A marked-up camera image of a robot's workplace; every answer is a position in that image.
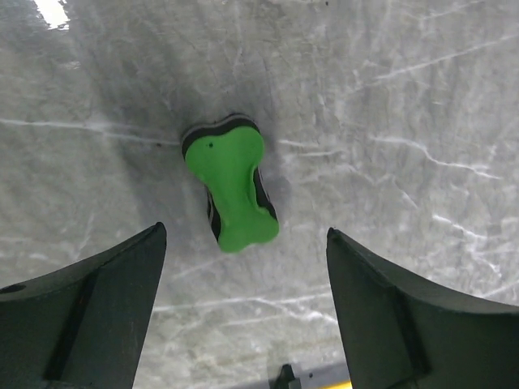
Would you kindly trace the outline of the green whiteboard eraser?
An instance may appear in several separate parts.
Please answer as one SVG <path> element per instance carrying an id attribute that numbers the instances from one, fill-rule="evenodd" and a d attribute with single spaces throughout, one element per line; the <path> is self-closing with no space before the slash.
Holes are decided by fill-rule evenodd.
<path id="1" fill-rule="evenodd" d="M 277 214 L 260 174 L 265 142 L 252 119 L 234 113 L 195 126 L 183 136 L 181 149 L 187 168 L 204 185 L 209 224 L 222 251 L 236 253 L 278 235 Z"/>

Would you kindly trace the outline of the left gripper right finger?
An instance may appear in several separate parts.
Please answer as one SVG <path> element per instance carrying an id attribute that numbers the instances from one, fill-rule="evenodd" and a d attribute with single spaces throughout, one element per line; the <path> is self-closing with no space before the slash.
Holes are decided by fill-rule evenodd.
<path id="1" fill-rule="evenodd" d="M 431 282 L 337 229 L 326 256 L 353 387 L 517 387 L 516 306 Z"/>

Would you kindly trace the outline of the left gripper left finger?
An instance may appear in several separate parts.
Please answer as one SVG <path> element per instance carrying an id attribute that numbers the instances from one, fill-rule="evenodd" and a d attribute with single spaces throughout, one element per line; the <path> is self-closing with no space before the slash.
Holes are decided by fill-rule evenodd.
<path id="1" fill-rule="evenodd" d="M 1 290 L 3 388 L 131 388 L 165 261 L 157 223 Z"/>

